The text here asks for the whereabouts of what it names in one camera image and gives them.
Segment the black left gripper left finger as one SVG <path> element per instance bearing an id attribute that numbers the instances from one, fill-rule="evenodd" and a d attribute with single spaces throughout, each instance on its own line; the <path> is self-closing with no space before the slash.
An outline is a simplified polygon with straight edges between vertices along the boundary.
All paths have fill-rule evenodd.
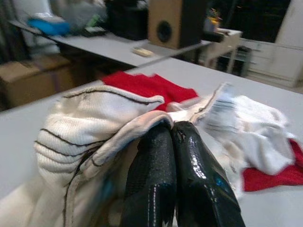
<path id="1" fill-rule="evenodd" d="M 177 177 L 170 129 L 157 125 L 140 140 L 127 175 L 122 227 L 170 227 Z"/>

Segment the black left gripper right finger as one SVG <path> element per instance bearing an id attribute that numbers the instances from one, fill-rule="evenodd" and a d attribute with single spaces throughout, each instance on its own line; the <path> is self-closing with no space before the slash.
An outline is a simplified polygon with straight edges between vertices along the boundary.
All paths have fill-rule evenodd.
<path id="1" fill-rule="evenodd" d="M 225 171 L 186 121 L 171 131 L 177 168 L 176 216 L 180 227 L 243 227 L 241 209 Z"/>

